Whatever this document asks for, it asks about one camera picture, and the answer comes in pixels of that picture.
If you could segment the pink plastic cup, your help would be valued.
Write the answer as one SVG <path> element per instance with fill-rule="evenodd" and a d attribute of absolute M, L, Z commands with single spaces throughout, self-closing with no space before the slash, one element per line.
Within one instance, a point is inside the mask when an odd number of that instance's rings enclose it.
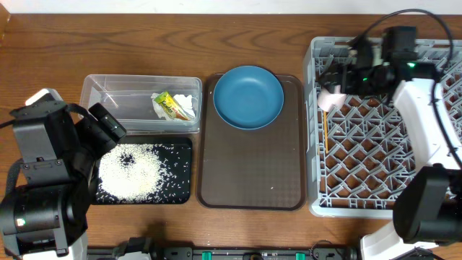
<path fill-rule="evenodd" d="M 317 104 L 321 110 L 329 112 L 334 108 L 341 108 L 346 98 L 347 94 L 341 93 L 340 85 L 336 85 L 332 92 L 322 87 L 318 95 Z"/>

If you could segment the grey dishwasher rack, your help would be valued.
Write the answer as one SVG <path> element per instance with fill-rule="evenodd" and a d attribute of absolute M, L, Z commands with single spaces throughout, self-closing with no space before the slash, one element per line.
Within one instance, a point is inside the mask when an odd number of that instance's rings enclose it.
<path fill-rule="evenodd" d="M 314 38 L 303 60 L 308 141 L 308 206 L 318 217 L 389 219 L 401 192 L 417 174 L 404 121 L 393 102 L 350 95 L 327 112 L 325 155 L 323 111 L 317 77 L 329 66 L 352 60 L 345 37 Z M 418 40 L 418 59 L 443 69 L 443 100 L 461 142 L 461 42 L 447 60 L 448 42 Z"/>

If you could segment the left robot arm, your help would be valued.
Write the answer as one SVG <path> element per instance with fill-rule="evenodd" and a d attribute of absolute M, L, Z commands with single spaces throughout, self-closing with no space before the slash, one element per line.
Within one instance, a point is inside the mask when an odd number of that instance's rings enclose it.
<path fill-rule="evenodd" d="M 11 111 L 21 159 L 1 202 L 6 254 L 83 258 L 95 163 L 126 135 L 101 104 L 36 102 Z"/>

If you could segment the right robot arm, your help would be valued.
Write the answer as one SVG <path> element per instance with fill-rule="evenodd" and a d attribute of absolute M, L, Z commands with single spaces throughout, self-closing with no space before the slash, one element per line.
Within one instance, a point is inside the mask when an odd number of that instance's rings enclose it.
<path fill-rule="evenodd" d="M 350 47 L 351 64 L 319 77 L 318 107 L 331 111 L 349 95 L 386 94 L 404 121 L 417 174 L 393 205 L 393 219 L 360 241 L 362 259 L 398 259 L 461 241 L 461 142 L 448 115 L 434 64 L 419 62 L 415 27 L 389 27 L 379 65 L 366 34 Z"/>

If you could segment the dark blue plate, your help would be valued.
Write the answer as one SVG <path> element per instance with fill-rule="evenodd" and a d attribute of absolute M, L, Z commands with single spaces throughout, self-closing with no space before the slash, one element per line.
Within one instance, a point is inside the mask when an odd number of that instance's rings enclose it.
<path fill-rule="evenodd" d="M 268 126 L 284 106 L 282 83 L 259 66 L 238 66 L 225 72 L 217 81 L 212 98 L 219 117 L 242 130 Z"/>

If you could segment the green yellow snack wrapper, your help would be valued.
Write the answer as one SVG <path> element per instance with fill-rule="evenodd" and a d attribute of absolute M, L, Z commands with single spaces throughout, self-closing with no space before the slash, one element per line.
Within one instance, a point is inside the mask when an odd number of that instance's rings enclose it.
<path fill-rule="evenodd" d="M 160 93 L 154 98 L 154 101 L 161 106 L 164 112 L 166 112 L 171 119 L 180 119 L 182 121 L 189 121 L 191 119 L 191 117 L 168 92 Z"/>

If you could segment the brown serving tray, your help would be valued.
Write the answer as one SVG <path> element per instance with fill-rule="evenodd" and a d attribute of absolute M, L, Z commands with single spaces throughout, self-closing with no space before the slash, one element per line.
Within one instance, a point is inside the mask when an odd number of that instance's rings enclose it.
<path fill-rule="evenodd" d="M 302 83 L 280 75 L 282 112 L 268 126 L 242 130 L 215 110 L 213 91 L 219 78 L 210 77 L 204 90 L 197 199 L 216 209 L 299 209 L 307 197 Z"/>

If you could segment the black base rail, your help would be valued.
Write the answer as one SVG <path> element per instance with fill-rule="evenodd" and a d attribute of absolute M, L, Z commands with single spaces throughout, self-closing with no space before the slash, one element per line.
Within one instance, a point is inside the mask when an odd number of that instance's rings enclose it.
<path fill-rule="evenodd" d="M 141 256 L 135 256 L 133 253 L 128 253 L 132 256 L 126 257 L 126 250 L 121 247 L 109 248 L 91 248 L 87 251 L 87 258 L 91 260 L 108 260 L 108 259 L 147 259 L 157 260 L 245 260 L 245 259 L 264 259 L 264 260 L 296 260 L 296 259 L 319 259 L 319 260 L 334 260 L 334 259 L 361 259 L 360 254 L 355 248 L 333 248 L 333 247 L 315 247 L 313 249 L 210 249 L 210 248 L 188 248 L 188 247 L 170 247 L 170 248 L 155 248 L 149 255 L 144 252 Z M 395 259 L 437 259 L 431 251 L 424 252 L 423 249 L 411 253 L 405 253 L 404 256 L 398 256 Z"/>

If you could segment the clear plastic waste bin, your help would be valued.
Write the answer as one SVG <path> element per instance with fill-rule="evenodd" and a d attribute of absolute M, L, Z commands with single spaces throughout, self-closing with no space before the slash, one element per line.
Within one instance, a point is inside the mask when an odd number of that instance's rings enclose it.
<path fill-rule="evenodd" d="M 191 95 L 195 119 L 167 121 L 159 118 L 151 96 L 162 92 Z M 190 134 L 200 129 L 202 94 L 202 81 L 197 77 L 91 74 L 84 79 L 80 105 L 90 108 L 100 103 L 128 134 Z"/>

